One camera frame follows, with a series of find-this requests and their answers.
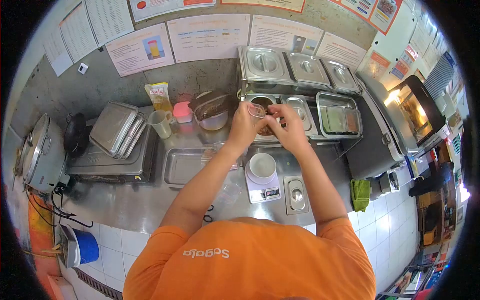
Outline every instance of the orange t-shirt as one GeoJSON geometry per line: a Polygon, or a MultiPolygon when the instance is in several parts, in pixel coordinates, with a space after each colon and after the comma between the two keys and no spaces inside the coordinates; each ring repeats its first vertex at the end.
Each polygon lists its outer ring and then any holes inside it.
{"type": "Polygon", "coordinates": [[[123,289],[125,300],[284,297],[375,298],[372,265],[348,219],[328,223],[318,237],[253,218],[213,222],[192,236],[159,227],[123,289]]]}

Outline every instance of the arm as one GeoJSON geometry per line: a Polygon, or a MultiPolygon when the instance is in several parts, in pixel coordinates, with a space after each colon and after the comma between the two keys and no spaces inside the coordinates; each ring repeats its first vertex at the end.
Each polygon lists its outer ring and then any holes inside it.
{"type": "Polygon", "coordinates": [[[240,102],[233,117],[228,140],[213,159],[181,189],[168,208],[160,226],[174,225],[192,235],[202,227],[205,212],[227,176],[232,164],[253,142],[267,121],[254,124],[247,111],[249,102],[240,102]]]}
{"type": "Polygon", "coordinates": [[[314,150],[310,147],[297,113],[291,107],[283,104],[270,105],[268,108],[274,114],[273,117],[266,116],[268,125],[275,132],[283,147],[289,150],[300,164],[313,217],[317,224],[317,235],[328,222],[338,218],[348,219],[342,198],[328,178],[314,150]],[[282,123],[287,124],[285,128],[275,121],[277,117],[283,117],[282,123]]]}

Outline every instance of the blue bucket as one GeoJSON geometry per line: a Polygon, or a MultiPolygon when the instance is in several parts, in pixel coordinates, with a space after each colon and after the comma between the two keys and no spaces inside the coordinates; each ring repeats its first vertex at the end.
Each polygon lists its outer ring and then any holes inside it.
{"type": "Polygon", "coordinates": [[[75,228],[72,229],[77,237],[78,247],[80,248],[80,264],[96,261],[100,255],[100,251],[93,234],[75,228]]]}

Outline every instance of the thermostat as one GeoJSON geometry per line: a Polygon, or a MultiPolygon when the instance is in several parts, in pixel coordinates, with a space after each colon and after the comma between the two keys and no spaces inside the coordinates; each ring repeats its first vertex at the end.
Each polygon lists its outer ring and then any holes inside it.
{"type": "Polygon", "coordinates": [[[87,69],[88,69],[88,66],[82,62],[80,63],[80,67],[78,67],[78,72],[85,74],[87,69]]]}

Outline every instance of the floor drain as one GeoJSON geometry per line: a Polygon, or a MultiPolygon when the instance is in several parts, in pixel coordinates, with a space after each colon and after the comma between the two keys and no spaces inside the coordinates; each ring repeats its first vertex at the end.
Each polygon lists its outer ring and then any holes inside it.
{"type": "Polygon", "coordinates": [[[80,270],[79,268],[73,268],[73,269],[77,273],[77,276],[78,278],[80,278],[80,280],[82,280],[84,283],[88,284],[92,288],[96,289],[100,293],[104,294],[105,297],[109,297],[113,300],[123,300],[123,296],[121,292],[104,285],[103,283],[92,278],[91,276],[89,276],[87,273],[80,270]]]}

